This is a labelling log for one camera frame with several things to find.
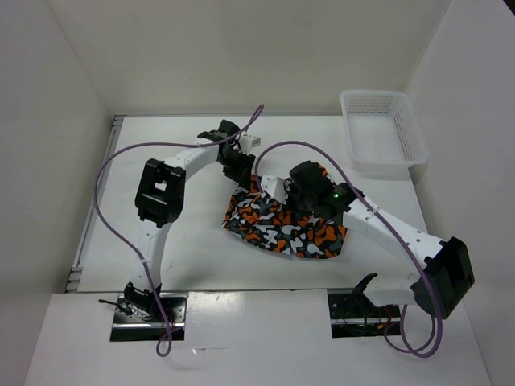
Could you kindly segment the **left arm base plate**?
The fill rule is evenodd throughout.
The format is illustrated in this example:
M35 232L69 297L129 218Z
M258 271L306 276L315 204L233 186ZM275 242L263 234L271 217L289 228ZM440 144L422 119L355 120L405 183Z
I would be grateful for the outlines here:
M171 323L172 339L183 341L187 295L165 293L161 301ZM155 315L150 315L127 303L123 294L118 295L117 306L113 313L110 342L157 342L165 332L165 323L158 310Z

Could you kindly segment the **orange camouflage shorts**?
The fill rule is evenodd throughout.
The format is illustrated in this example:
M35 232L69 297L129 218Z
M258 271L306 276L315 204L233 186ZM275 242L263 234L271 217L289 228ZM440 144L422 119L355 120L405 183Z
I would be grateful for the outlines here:
M291 202L281 203L258 186L256 175L233 192L222 228L254 247L307 259L337 257L347 229L343 224L294 207L299 190L288 178L283 186Z

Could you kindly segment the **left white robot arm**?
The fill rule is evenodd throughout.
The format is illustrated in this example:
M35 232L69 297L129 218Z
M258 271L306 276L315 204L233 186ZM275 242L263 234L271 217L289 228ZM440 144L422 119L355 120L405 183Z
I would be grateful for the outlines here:
M255 157L250 153L261 139L243 133L231 121L204 131L192 146L165 160L146 161L135 197L140 228L136 249L143 268L126 284L124 299L142 321L160 321L161 266L171 225L179 218L186 182L207 165L218 162L229 179L248 187Z

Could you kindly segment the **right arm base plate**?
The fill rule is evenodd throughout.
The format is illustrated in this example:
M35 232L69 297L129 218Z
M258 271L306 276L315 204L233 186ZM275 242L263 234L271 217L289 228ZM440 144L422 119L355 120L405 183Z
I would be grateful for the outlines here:
M399 336L399 306L377 307L364 295L351 289L328 291L332 337L365 338Z

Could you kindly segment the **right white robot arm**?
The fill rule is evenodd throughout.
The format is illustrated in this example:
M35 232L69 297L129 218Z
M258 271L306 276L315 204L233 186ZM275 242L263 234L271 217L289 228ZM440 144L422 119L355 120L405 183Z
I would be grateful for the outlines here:
M379 208L350 183L334 183L322 167L305 161L290 170L287 201L357 232L422 272L410 285L409 300L427 314L447 319L475 283L466 244L456 237L442 240L408 225Z

